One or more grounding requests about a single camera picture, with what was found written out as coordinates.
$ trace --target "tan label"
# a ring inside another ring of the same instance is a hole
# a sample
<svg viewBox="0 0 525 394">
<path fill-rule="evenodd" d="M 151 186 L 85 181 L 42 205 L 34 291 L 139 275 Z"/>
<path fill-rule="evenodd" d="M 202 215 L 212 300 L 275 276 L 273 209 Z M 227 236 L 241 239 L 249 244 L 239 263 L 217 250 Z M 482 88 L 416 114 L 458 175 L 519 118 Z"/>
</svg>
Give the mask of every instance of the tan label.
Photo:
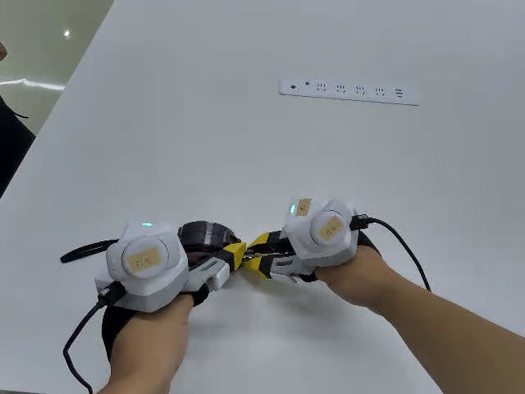
<svg viewBox="0 0 525 394">
<path fill-rule="evenodd" d="M 319 230 L 319 236 L 325 241 L 333 238 L 339 231 L 345 228 L 344 223 L 337 217 L 332 217 L 326 224 Z"/>
<path fill-rule="evenodd" d="M 145 250 L 142 253 L 128 256 L 128 265 L 132 273 L 139 273 L 145 269 L 156 267 L 161 263 L 161 255 L 157 248 Z"/>
<path fill-rule="evenodd" d="M 297 203 L 297 210 L 295 211 L 295 216 L 306 216 L 310 210 L 310 204 L 312 199 L 300 199 Z"/>
</svg>

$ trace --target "socket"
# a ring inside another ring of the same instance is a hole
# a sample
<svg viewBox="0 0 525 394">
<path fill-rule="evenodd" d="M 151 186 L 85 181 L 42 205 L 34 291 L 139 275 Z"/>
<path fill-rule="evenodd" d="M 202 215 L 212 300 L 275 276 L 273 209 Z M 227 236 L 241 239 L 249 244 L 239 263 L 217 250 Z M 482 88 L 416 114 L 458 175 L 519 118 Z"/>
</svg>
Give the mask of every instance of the socket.
<svg viewBox="0 0 525 394">
<path fill-rule="evenodd" d="M 279 84 L 279 93 L 289 96 L 367 101 L 371 103 L 420 104 L 418 92 L 408 85 L 369 84 L 362 81 L 284 79 Z"/>
</svg>

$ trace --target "table surface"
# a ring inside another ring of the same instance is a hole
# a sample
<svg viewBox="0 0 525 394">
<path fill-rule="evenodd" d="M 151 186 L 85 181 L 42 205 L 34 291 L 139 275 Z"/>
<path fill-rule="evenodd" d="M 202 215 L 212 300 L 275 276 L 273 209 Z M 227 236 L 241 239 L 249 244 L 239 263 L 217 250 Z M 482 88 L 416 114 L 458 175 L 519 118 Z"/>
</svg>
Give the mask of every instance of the table surface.
<svg viewBox="0 0 525 394">
<path fill-rule="evenodd" d="M 386 219 L 437 294 L 525 334 L 524 10 L 117 0 L 0 201 L 0 388 L 84 392 L 62 347 L 104 257 L 64 252 L 129 220 L 213 220 L 251 241 L 281 228 L 291 195 Z M 408 81 L 422 105 L 277 93 L 301 76 Z M 390 235 L 368 235 L 419 283 Z M 100 320 L 72 350 L 95 388 Z M 439 392 L 388 323 L 321 283 L 238 273 L 189 324 L 172 392 Z"/>
</svg>

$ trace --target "wire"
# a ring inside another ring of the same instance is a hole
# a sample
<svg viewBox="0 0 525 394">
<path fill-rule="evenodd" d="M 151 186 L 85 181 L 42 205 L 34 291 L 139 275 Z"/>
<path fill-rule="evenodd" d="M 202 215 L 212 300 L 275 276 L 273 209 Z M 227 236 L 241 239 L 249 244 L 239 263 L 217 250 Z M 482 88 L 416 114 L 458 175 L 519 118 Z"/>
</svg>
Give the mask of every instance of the wire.
<svg viewBox="0 0 525 394">
<path fill-rule="evenodd" d="M 418 268 L 419 274 L 421 275 L 421 279 L 423 280 L 426 289 L 431 292 L 431 288 L 427 280 L 427 275 L 425 275 L 423 267 L 419 263 L 418 258 L 407 245 L 407 243 L 404 241 L 403 237 L 390 224 L 382 221 L 381 219 L 369 218 L 367 215 L 355 215 L 352 217 L 352 221 L 350 222 L 350 230 L 362 230 L 364 228 L 368 228 L 368 225 L 371 223 L 379 224 L 380 226 L 383 226 L 386 230 L 394 234 L 395 238 L 397 238 L 397 240 L 409 254 L 412 261 L 414 261 L 414 263 L 416 264 L 416 267 Z"/>
<path fill-rule="evenodd" d="M 19 114 L 19 113 L 17 113 L 17 112 L 14 112 L 13 110 L 12 110 L 12 112 L 13 112 L 15 115 L 17 115 L 18 117 L 21 117 L 22 119 L 29 119 L 29 118 L 30 118 L 30 117 L 27 117 L 26 115 L 21 115 L 21 114 Z"/>
<path fill-rule="evenodd" d="M 409 254 L 410 258 L 416 264 L 416 267 L 418 267 L 419 274 L 421 275 L 421 279 L 423 280 L 423 283 L 425 284 L 426 289 L 428 291 L 431 291 L 430 284 L 428 283 L 427 275 L 425 275 L 425 272 L 423 271 L 423 267 L 419 263 L 419 260 L 416 257 L 416 255 L 413 253 L 413 251 L 410 249 L 410 247 L 404 241 L 403 237 L 390 224 L 388 224 L 387 222 L 382 221 L 381 219 L 368 218 L 367 222 L 368 223 L 376 223 L 376 224 L 379 224 L 380 226 L 383 226 L 385 229 L 390 231 L 395 236 L 395 238 L 397 238 L 397 240 L 400 242 L 400 244 L 404 247 L 404 249 Z"/>
<path fill-rule="evenodd" d="M 73 361 L 69 356 L 69 349 L 75 341 L 75 339 L 79 336 L 86 323 L 104 306 L 106 306 L 106 303 L 99 300 L 97 304 L 95 304 L 95 306 L 89 310 L 89 312 L 82 318 L 82 320 L 80 320 L 78 326 L 76 326 L 75 330 L 67 340 L 66 345 L 64 346 L 64 351 L 62 352 L 62 354 L 64 355 L 64 359 L 66 359 L 67 368 L 70 370 L 71 374 L 75 377 L 75 379 L 78 380 L 82 386 L 88 389 L 89 394 L 93 394 L 93 388 L 89 383 L 85 381 L 84 378 L 82 378 L 82 376 L 76 370 L 75 366 L 73 365 Z"/>
<path fill-rule="evenodd" d="M 117 281 L 114 281 L 110 283 L 108 286 L 104 287 L 102 291 L 98 293 L 98 301 L 97 304 L 93 308 L 89 310 L 87 314 L 80 320 L 80 323 L 76 326 L 75 330 L 73 330 L 73 333 L 69 337 L 69 339 L 66 342 L 66 345 L 64 346 L 64 350 L 62 351 L 62 354 L 64 355 L 64 359 L 66 360 L 67 368 L 71 372 L 71 374 L 75 377 L 78 382 L 88 389 L 89 394 L 93 394 L 93 388 L 89 383 L 85 381 L 84 378 L 82 378 L 82 375 L 79 374 L 79 372 L 76 370 L 75 366 L 73 365 L 73 361 L 71 360 L 71 356 L 69 355 L 69 349 L 71 348 L 71 345 L 73 345 L 73 342 L 75 339 L 79 336 L 80 332 L 84 329 L 87 322 L 104 306 L 106 305 L 113 305 L 115 304 L 120 298 L 126 295 L 126 289 L 124 286 Z"/>
</svg>

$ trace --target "hand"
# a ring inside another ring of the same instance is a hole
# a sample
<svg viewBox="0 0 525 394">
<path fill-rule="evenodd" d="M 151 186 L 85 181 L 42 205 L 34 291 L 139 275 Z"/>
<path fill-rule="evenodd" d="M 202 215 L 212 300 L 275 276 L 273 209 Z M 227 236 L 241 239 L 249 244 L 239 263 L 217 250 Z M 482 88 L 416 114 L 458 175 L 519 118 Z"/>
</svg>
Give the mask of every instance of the hand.
<svg viewBox="0 0 525 394">
<path fill-rule="evenodd" d="M 343 300 L 366 306 L 376 313 L 397 283 L 404 280 L 368 246 L 358 246 L 350 261 L 335 267 L 317 268 L 315 273 Z"/>
<path fill-rule="evenodd" d="M 0 62 L 7 56 L 7 49 L 0 43 Z"/>
<path fill-rule="evenodd" d="M 157 312 L 133 316 L 113 343 L 111 377 L 102 392 L 169 392 L 185 354 L 192 308 L 192 297 L 180 295 Z"/>
</svg>

